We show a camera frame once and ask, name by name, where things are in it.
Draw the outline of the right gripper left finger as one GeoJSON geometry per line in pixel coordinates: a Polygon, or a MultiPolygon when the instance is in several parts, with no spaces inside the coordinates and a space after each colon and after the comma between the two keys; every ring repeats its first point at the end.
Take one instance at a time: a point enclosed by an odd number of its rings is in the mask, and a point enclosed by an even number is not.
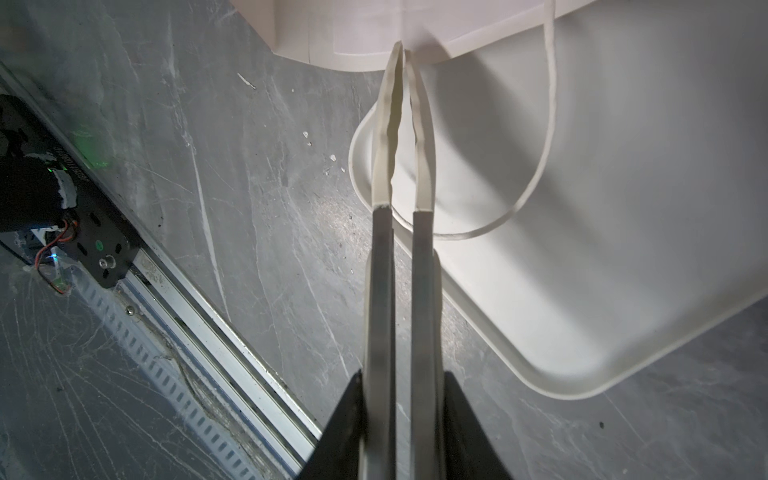
{"type": "Polygon", "coordinates": [[[363,382],[362,371],[358,370],[350,378],[316,448],[296,479],[357,479],[363,429],[363,382]]]}

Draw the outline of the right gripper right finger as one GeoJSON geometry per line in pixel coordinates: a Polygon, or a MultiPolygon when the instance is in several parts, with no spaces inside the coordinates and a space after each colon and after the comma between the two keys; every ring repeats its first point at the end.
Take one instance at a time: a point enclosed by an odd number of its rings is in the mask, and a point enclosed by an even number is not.
{"type": "Polygon", "coordinates": [[[512,479],[452,372],[444,373],[443,423],[447,479],[512,479]]]}

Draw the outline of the metal silicone-tipped tongs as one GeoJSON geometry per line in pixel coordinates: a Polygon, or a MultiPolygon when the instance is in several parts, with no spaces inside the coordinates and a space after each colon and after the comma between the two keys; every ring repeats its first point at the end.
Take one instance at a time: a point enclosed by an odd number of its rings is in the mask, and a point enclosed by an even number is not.
{"type": "Polygon", "coordinates": [[[362,367],[363,479],[396,475],[395,266],[392,178],[402,106],[411,107],[416,194],[412,221],[411,453],[414,479],[446,476],[440,261],[434,250],[436,149],[428,95],[412,53],[396,42],[374,110],[372,245],[367,263],[362,367]]]}

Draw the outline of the red white paper bag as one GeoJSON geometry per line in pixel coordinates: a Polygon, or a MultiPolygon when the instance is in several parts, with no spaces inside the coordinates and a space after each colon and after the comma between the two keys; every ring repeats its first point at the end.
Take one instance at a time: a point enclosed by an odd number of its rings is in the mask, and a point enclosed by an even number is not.
{"type": "Polygon", "coordinates": [[[485,235],[519,212],[537,188],[557,125],[557,18],[583,1],[236,1],[234,7],[272,53],[310,66],[343,72],[385,68],[385,55],[402,43],[421,63],[468,54],[534,27],[542,27],[548,70],[548,118],[536,170],[518,200],[499,218],[438,239],[485,235]]]}

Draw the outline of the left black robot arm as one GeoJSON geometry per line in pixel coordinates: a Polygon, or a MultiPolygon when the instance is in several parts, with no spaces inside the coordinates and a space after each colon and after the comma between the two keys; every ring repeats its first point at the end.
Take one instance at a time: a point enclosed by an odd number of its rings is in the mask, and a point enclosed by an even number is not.
{"type": "Polygon", "coordinates": [[[1,231],[60,223],[77,206],[66,153],[19,98],[1,96],[1,231]]]}

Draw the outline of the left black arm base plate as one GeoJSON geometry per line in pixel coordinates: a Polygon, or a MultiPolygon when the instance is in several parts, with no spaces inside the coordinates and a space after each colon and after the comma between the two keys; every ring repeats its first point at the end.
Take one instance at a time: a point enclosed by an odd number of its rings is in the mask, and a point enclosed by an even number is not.
{"type": "Polygon", "coordinates": [[[73,240],[61,244],[103,288],[113,288],[133,265],[142,240],[117,206],[100,191],[81,190],[70,212],[73,240]]]}

